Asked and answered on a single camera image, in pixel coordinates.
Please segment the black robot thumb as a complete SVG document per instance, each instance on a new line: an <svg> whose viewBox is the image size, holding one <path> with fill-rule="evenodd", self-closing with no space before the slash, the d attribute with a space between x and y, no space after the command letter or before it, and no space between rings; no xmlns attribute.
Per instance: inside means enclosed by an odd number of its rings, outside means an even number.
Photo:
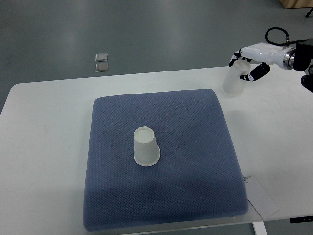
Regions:
<svg viewBox="0 0 313 235"><path fill-rule="evenodd" d="M266 63L259 64L247 75L240 75L240 79L244 81L257 81L270 71L270 66Z"/></svg>

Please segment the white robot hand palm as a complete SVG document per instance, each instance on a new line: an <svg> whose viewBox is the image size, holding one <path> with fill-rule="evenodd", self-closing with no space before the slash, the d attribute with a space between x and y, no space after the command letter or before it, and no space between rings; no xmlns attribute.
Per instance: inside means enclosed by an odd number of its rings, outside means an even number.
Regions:
<svg viewBox="0 0 313 235"><path fill-rule="evenodd" d="M240 50L241 56L268 65L276 64L282 69L287 69L288 48L268 43L257 43Z"/></svg>

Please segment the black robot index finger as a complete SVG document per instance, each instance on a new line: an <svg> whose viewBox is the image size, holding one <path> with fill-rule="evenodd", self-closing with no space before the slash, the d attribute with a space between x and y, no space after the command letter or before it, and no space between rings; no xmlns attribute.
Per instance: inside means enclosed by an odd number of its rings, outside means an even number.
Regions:
<svg viewBox="0 0 313 235"><path fill-rule="evenodd" d="M233 66L234 62L237 61L238 59L241 59L242 54L241 54L241 50L238 50L237 52L235 52L229 62L229 67Z"/></svg>

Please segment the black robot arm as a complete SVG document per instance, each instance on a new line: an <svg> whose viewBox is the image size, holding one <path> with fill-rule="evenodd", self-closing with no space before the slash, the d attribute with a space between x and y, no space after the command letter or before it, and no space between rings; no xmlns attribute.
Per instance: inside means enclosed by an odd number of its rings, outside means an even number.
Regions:
<svg viewBox="0 0 313 235"><path fill-rule="evenodd" d="M303 71L301 85L313 91L313 40L296 42L295 47L283 47L269 43L257 43L244 47L233 54L229 66L236 61L256 61L260 64L247 74L240 75L244 81L254 82L267 75L270 65L276 64L285 70Z"/></svg>

